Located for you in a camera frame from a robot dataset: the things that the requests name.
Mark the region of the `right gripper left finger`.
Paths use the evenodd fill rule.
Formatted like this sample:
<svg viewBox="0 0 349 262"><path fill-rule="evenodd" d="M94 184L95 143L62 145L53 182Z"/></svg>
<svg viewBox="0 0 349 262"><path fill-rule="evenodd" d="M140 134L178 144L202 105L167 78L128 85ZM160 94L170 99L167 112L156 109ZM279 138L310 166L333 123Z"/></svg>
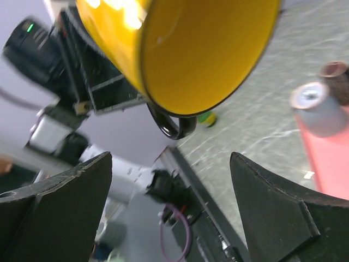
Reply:
<svg viewBox="0 0 349 262"><path fill-rule="evenodd" d="M112 180L104 152L1 197L1 261L88 261Z"/></svg>

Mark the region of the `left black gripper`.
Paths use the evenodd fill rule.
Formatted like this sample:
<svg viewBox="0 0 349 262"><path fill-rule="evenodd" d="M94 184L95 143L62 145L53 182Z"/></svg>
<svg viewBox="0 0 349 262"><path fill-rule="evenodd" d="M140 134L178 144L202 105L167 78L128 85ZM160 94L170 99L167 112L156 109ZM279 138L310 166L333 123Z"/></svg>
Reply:
<svg viewBox="0 0 349 262"><path fill-rule="evenodd" d="M146 102L91 38L76 7L62 9L56 25L73 98L87 104L82 111L101 115Z"/></svg>

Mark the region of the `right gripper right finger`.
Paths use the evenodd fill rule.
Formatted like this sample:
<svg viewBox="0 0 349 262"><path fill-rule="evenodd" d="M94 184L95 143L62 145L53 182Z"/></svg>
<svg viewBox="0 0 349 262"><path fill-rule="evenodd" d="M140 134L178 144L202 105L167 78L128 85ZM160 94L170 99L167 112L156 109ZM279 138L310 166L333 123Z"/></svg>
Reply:
<svg viewBox="0 0 349 262"><path fill-rule="evenodd" d="M287 180L234 152L234 193L252 261L348 261L348 201Z"/></svg>

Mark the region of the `yellow mug black handle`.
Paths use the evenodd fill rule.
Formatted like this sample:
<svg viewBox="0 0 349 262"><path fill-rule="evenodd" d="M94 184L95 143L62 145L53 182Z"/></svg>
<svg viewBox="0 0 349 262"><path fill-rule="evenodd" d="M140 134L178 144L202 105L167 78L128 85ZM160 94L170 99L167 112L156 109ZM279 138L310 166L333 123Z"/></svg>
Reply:
<svg viewBox="0 0 349 262"><path fill-rule="evenodd" d="M96 45L146 99L170 139L226 100L261 58L276 0L77 1Z"/></svg>

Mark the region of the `grey mug pink rim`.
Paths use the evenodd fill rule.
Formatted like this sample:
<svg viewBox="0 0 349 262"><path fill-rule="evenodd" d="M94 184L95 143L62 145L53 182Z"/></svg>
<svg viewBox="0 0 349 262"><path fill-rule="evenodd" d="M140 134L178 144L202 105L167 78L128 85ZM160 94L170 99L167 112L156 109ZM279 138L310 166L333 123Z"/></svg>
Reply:
<svg viewBox="0 0 349 262"><path fill-rule="evenodd" d="M306 129L314 136L325 138L343 131L348 116L322 82L310 82L296 88L290 106Z"/></svg>

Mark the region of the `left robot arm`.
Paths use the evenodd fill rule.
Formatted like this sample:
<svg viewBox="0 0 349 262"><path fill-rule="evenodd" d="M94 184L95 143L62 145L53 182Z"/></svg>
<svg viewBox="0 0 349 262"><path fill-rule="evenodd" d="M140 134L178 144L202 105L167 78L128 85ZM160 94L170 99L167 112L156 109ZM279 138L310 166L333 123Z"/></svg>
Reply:
<svg viewBox="0 0 349 262"><path fill-rule="evenodd" d="M87 139L77 130L90 113L109 114L144 102L126 77L97 47L77 8L63 9L51 28L27 17L4 45L7 61L26 78L57 96L44 109L29 145L50 153L82 151Z"/></svg>

